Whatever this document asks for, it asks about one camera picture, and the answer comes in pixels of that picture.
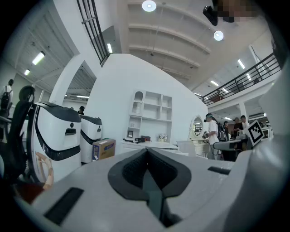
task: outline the rectangular ceiling light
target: rectangular ceiling light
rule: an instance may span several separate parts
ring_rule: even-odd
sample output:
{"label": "rectangular ceiling light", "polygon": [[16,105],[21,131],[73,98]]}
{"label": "rectangular ceiling light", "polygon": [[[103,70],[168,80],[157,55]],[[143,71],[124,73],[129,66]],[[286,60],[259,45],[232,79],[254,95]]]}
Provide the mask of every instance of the rectangular ceiling light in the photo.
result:
{"label": "rectangular ceiling light", "polygon": [[109,53],[113,53],[113,51],[112,51],[112,47],[111,47],[111,44],[108,43],[107,45],[108,45]]}
{"label": "rectangular ceiling light", "polygon": [[24,75],[27,76],[28,73],[30,73],[30,70],[29,70],[29,69],[27,69],[27,70],[25,71]]}
{"label": "rectangular ceiling light", "polygon": [[249,80],[251,80],[250,74],[246,74],[246,76],[248,77]]}
{"label": "rectangular ceiling light", "polygon": [[241,62],[240,59],[237,60],[239,62],[239,64],[241,65],[241,67],[244,69],[245,68],[245,65]]}
{"label": "rectangular ceiling light", "polygon": [[41,51],[37,57],[35,57],[35,59],[32,61],[33,64],[38,64],[39,61],[41,61],[41,59],[45,56],[45,53],[43,51]]}
{"label": "rectangular ceiling light", "polygon": [[215,86],[218,86],[219,84],[214,82],[214,81],[210,81],[212,84],[214,84]]}
{"label": "rectangular ceiling light", "polygon": [[80,96],[80,95],[76,95],[76,97],[89,98],[88,96]]}

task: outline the white shirt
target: white shirt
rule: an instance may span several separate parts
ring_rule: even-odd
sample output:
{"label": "white shirt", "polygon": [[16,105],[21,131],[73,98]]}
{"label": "white shirt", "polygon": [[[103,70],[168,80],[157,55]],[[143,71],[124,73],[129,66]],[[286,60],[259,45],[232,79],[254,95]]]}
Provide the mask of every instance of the white shirt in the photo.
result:
{"label": "white shirt", "polygon": [[217,125],[217,123],[214,120],[211,120],[208,123],[208,131],[209,132],[212,132],[212,131],[216,132],[215,134],[213,134],[213,135],[208,137],[209,144],[212,145],[214,143],[219,142],[219,140],[218,140],[218,125]]}
{"label": "white shirt", "polygon": [[[1,99],[2,99],[3,94],[5,92],[10,92],[11,90],[12,89],[11,89],[11,86],[10,85],[7,85],[7,86],[2,87],[2,90],[1,90],[1,93],[0,93],[0,102],[1,102]],[[13,98],[13,91],[11,91],[11,93],[10,93],[9,103],[12,102],[12,98]]]}
{"label": "white shirt", "polygon": [[246,129],[250,125],[247,121],[245,123],[242,122],[242,124],[243,124],[243,130]]}

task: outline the chair backrest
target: chair backrest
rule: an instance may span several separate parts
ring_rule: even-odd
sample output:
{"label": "chair backrest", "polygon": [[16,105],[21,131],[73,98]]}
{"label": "chair backrest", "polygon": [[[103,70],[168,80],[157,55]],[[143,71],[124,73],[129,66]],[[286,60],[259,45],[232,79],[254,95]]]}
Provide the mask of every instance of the chair backrest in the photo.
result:
{"label": "chair backrest", "polygon": [[177,141],[180,152],[188,153],[188,156],[195,157],[195,146],[192,141]]}

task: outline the railing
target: railing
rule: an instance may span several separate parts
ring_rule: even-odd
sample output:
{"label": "railing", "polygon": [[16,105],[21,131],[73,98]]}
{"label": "railing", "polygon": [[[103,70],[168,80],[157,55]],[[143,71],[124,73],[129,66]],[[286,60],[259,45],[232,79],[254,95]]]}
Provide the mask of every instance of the railing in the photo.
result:
{"label": "railing", "polygon": [[279,72],[280,66],[274,56],[270,54],[265,59],[254,65],[252,68],[246,70],[235,79],[220,86],[218,89],[199,97],[207,106],[218,102],[222,99],[230,97],[240,91],[243,91],[260,81],[267,79],[268,77]]}
{"label": "railing", "polygon": [[106,44],[102,35],[99,24],[96,5],[94,0],[77,0],[78,8],[82,15],[82,24],[85,25],[91,43],[100,60],[100,65],[103,66],[106,59],[109,57]]}

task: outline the box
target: box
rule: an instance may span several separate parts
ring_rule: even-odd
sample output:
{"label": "box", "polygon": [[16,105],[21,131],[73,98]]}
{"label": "box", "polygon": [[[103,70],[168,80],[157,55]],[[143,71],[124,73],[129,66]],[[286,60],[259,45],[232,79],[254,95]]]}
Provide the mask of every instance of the box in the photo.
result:
{"label": "box", "polygon": [[92,144],[92,160],[102,160],[115,155],[116,140],[105,139]]}

